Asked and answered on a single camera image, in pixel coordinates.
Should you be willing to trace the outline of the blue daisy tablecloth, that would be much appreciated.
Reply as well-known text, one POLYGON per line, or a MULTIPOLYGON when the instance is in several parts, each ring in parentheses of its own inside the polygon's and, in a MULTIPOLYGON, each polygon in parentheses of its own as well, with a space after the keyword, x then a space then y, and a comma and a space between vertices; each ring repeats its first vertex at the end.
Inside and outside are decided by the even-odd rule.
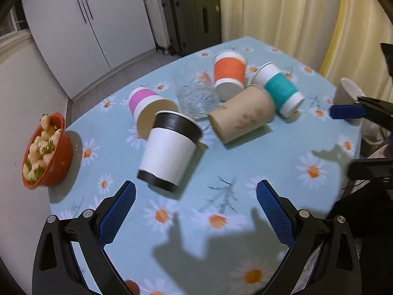
POLYGON ((276 47, 250 37, 199 51, 145 75, 101 101, 68 129, 74 157, 65 179, 49 190, 60 219, 96 208, 130 180, 137 197, 114 242, 105 248, 119 274, 142 294, 253 294, 280 264, 279 242, 257 199, 266 179, 297 208, 325 216, 337 200, 346 166, 357 154, 360 127, 329 117, 335 88, 276 47), (138 136, 127 99, 146 87, 175 100, 175 71, 212 72, 226 49, 243 54, 252 77, 272 62, 304 94, 291 118, 225 145, 208 121, 201 143, 174 192, 137 178, 146 143, 138 136))

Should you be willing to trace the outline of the white framed window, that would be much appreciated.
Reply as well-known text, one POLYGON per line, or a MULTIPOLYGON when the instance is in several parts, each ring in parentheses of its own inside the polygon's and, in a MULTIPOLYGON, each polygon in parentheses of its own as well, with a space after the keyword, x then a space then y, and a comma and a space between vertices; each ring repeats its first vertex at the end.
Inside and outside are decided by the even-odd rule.
POLYGON ((12 38, 25 29, 29 29, 29 26, 23 11, 22 2, 18 0, 1 24, 1 42, 12 38))

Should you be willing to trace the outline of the cream curtain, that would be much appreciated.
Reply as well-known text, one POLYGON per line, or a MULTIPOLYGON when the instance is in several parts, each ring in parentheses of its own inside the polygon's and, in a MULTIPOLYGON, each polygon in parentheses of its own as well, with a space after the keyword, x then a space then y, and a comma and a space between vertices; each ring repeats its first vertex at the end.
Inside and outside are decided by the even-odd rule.
POLYGON ((392 99, 381 50, 392 22, 377 0, 221 0, 222 38, 253 37, 337 84, 346 77, 369 97, 392 99))

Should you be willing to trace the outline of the dark grey suitcase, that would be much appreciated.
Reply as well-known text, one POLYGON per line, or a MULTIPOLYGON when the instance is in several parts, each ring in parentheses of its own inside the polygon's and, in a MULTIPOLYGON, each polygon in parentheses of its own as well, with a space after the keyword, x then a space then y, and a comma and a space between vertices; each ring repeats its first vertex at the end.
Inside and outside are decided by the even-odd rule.
POLYGON ((182 55, 221 43, 220 0, 172 0, 182 55))

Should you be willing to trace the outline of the beige ceramic mug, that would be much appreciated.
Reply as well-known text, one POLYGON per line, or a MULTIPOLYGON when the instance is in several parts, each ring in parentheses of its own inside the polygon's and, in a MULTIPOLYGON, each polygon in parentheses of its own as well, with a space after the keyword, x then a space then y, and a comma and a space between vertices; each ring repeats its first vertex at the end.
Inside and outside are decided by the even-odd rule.
POLYGON ((359 97, 365 97, 364 91, 350 79, 341 78, 334 94, 334 104, 354 104, 359 97))

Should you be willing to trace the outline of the white radiator heater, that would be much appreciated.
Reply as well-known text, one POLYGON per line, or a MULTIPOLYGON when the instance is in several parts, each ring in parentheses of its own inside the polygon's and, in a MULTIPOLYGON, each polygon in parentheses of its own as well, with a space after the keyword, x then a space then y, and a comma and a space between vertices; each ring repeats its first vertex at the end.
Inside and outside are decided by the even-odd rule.
POLYGON ((169 54, 170 38, 162 3, 162 0, 144 0, 156 47, 167 55, 169 54))

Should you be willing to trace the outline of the white double-door wardrobe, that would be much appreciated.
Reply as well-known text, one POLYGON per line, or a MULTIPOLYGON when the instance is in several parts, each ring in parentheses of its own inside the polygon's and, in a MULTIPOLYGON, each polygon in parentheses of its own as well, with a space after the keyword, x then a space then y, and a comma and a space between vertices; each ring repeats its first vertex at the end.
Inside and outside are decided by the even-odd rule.
POLYGON ((70 99, 155 48, 143 0, 22 0, 33 39, 70 99))

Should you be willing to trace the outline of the red bowl of fruit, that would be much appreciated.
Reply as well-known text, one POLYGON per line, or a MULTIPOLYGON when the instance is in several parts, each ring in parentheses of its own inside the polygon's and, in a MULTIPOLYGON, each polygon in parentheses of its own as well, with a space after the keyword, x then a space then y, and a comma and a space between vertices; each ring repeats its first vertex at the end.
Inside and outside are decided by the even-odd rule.
POLYGON ((72 143, 63 115, 43 115, 23 158, 24 186, 28 189, 54 187, 65 178, 72 158, 72 143))

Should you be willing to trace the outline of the orange banded paper cup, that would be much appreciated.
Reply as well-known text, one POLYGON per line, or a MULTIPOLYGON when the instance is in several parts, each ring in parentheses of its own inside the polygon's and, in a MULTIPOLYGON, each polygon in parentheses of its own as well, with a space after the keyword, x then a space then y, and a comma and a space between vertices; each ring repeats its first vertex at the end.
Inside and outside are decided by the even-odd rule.
POLYGON ((214 90, 221 101, 228 101, 245 89, 248 61, 234 50, 225 50, 214 58, 214 90))

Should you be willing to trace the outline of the brown kraft paper cup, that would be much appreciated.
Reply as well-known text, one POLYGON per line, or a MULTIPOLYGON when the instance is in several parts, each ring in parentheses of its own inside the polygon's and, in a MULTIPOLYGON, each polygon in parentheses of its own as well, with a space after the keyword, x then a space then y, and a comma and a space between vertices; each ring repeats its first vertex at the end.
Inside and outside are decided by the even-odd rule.
POLYGON ((224 143, 230 143, 271 123, 275 104, 259 85, 251 85, 209 113, 212 129, 224 143))

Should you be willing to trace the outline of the teal banded paper cup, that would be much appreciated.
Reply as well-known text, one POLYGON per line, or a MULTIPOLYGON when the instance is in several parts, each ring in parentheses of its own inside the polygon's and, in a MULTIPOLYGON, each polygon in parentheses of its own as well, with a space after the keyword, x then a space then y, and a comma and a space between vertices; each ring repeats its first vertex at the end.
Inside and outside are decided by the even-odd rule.
POLYGON ((295 84, 272 62, 258 69, 251 79, 251 85, 261 86, 272 98, 276 111, 284 118, 289 118, 305 100, 295 84))

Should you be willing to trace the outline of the clear glass tumbler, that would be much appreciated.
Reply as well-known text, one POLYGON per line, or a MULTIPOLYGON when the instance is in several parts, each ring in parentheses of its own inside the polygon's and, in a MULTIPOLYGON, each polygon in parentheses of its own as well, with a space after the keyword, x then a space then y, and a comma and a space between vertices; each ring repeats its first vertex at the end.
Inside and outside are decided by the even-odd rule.
POLYGON ((182 114, 194 120, 205 120, 218 107, 220 99, 208 69, 198 63, 181 63, 172 76, 182 114))

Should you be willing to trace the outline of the pink banded paper cup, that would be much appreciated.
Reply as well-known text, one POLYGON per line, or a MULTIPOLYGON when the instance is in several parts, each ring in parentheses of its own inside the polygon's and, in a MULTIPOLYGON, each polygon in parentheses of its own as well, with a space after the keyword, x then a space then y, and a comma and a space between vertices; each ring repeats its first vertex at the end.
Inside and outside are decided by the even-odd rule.
POLYGON ((137 87, 128 96, 128 107, 135 122, 138 136, 147 140, 153 127, 154 116, 158 111, 175 111, 179 108, 175 102, 156 94, 145 87, 137 87))

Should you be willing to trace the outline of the black and white paper cup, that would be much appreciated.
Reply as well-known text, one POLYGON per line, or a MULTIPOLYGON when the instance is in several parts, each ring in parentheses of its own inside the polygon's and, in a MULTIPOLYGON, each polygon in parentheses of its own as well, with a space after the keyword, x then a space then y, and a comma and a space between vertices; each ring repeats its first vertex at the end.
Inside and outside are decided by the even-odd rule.
POLYGON ((175 190, 201 137, 202 130, 193 119, 175 111, 158 111, 137 178, 166 191, 175 190))

